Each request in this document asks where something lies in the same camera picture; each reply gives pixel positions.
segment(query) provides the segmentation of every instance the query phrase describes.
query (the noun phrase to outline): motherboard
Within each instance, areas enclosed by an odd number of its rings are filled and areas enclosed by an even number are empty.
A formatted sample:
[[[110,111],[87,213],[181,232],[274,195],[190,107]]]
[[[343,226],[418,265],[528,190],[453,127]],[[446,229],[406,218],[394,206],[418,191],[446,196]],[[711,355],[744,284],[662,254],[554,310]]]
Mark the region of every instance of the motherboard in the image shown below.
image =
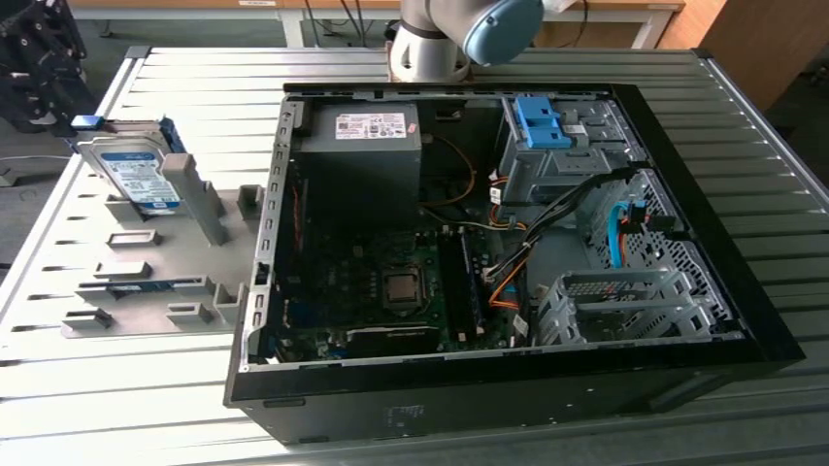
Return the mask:
[[[481,229],[307,239],[302,292],[286,301],[286,360],[505,348],[512,315],[485,305]]]

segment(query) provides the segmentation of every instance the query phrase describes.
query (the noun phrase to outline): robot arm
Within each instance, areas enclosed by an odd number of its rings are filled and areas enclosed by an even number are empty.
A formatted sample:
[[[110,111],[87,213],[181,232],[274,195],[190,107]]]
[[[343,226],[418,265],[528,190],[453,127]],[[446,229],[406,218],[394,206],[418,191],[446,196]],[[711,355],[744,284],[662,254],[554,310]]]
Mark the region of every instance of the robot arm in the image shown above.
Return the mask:
[[[460,81],[469,59],[505,63],[525,50],[542,26],[542,0],[403,0],[391,69],[407,82]]]

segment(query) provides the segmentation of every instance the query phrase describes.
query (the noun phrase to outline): blue drive bay latch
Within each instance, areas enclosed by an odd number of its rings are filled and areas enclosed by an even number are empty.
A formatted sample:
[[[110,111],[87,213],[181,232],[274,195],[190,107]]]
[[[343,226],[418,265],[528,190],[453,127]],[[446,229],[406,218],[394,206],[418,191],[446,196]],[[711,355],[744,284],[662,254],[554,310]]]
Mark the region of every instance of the blue drive bay latch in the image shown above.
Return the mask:
[[[569,149],[573,146],[558,126],[561,114],[546,97],[516,97],[516,113],[530,149]]]

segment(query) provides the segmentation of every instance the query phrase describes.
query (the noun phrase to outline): blue hard drive label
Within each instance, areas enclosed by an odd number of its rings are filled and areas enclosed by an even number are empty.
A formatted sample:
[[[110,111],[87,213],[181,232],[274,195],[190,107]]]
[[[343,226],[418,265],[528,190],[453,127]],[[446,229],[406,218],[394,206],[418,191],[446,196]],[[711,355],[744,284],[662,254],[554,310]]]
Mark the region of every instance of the blue hard drive label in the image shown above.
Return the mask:
[[[127,197],[148,211],[179,207],[182,198],[161,174],[161,160],[151,152],[108,152],[102,161]]]

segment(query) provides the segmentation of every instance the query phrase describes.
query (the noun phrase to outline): aluminum slotted table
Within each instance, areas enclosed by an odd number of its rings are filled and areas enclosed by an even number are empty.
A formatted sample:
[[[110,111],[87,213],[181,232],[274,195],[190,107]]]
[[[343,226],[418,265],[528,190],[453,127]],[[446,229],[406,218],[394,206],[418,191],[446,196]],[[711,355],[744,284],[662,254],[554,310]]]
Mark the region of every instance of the aluminum slotted table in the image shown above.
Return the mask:
[[[222,406],[231,333],[62,337],[84,257],[107,247],[84,236],[108,213],[75,156],[0,287],[0,463],[829,462],[829,194],[717,64],[690,51],[533,50],[476,76],[641,86],[808,359],[661,416],[289,451]],[[385,80],[381,50],[135,48],[100,115],[166,113],[202,178],[237,188],[267,179],[283,83]]]

